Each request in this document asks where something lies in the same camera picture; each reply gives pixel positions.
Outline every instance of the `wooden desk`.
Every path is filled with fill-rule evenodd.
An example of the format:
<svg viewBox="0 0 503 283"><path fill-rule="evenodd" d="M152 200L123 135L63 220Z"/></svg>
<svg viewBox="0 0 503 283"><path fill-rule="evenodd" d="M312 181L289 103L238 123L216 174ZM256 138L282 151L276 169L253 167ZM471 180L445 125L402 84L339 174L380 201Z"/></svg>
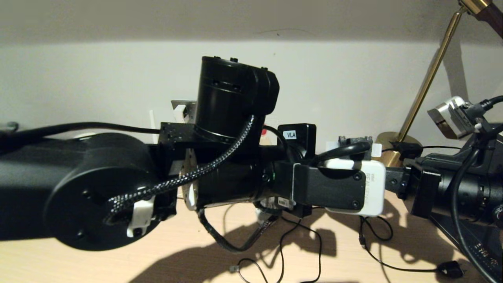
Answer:
<svg viewBox="0 0 503 283"><path fill-rule="evenodd" d="M199 223L195 212L180 202L178 215L161 223L151 234L129 246L86 252L69 248L55 239L0 242L0 282L242 282L229 266L242 257L258 258L269 282L281 272L278 256L272 267L274 250L281 235L292 227L278 221L243 254L234 255L220 248ZM233 243L240 244L255 229L251 204L208 209L208 220ZM323 238L321 283L379 282L480 282L475 269L449 240L429 221L411 217L403 202L392 193L386 195L384 215L395 236L385 243L372 241L371 249L384 262L405 268L434 268L436 264L458 260L465 277L455 281L433 273L411 273L382 268L358 242L359 219L355 216L328 214L323 209L303 220ZM318 242L314 235L297 229L284 242L285 275L283 282L312 280L318 273ZM263 282L256 266L242 264L243 276Z"/></svg>

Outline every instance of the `screw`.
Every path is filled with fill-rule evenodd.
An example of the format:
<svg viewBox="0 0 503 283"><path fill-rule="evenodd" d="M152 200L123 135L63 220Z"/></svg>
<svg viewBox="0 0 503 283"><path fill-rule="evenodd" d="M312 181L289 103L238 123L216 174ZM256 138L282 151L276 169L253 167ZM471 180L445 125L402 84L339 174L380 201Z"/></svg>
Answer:
<svg viewBox="0 0 503 283"><path fill-rule="evenodd" d="M80 229L78 232L77 232L77 239L82 239L84 237L84 230Z"/></svg>
<svg viewBox="0 0 503 283"><path fill-rule="evenodd" d="M88 190L88 189L85 189L83 192L82 192L82 196L87 198L87 199L90 199L91 198L91 192Z"/></svg>
<svg viewBox="0 0 503 283"><path fill-rule="evenodd" d="M133 237L135 238L140 237L141 234L143 234L143 230L141 228L135 228L133 230Z"/></svg>

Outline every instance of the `vla label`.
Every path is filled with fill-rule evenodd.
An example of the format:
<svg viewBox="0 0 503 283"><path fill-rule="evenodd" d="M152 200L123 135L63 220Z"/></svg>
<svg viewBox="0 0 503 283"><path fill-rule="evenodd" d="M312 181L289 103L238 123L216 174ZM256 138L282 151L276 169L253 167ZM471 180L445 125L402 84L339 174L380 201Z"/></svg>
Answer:
<svg viewBox="0 0 503 283"><path fill-rule="evenodd" d="M295 132L295 130L284 131L283 136L285 137L285 139L297 139L297 133Z"/></svg>

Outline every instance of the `white cable clip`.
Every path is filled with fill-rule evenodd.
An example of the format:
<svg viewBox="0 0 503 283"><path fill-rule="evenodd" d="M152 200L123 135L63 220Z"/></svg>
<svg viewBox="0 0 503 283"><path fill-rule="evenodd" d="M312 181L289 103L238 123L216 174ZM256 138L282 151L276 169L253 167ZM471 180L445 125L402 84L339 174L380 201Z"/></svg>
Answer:
<svg viewBox="0 0 503 283"><path fill-rule="evenodd" d="M134 203L133 217L126 231L129 238L143 236L147 232L147 227L150 226L154 212L154 200L155 196L149 200L140 200Z"/></svg>

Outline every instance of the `label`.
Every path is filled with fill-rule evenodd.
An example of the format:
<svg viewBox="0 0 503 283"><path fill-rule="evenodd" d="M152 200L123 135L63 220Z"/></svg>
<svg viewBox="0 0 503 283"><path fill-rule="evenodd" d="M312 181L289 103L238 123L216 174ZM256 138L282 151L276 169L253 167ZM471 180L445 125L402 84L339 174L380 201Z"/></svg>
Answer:
<svg viewBox="0 0 503 283"><path fill-rule="evenodd" d="M285 139L297 139L297 133L295 132L295 130L284 131L283 136L285 137Z"/></svg>
<svg viewBox="0 0 503 283"><path fill-rule="evenodd" d="M283 207L290 207L290 200L282 197L278 197L278 204Z"/></svg>

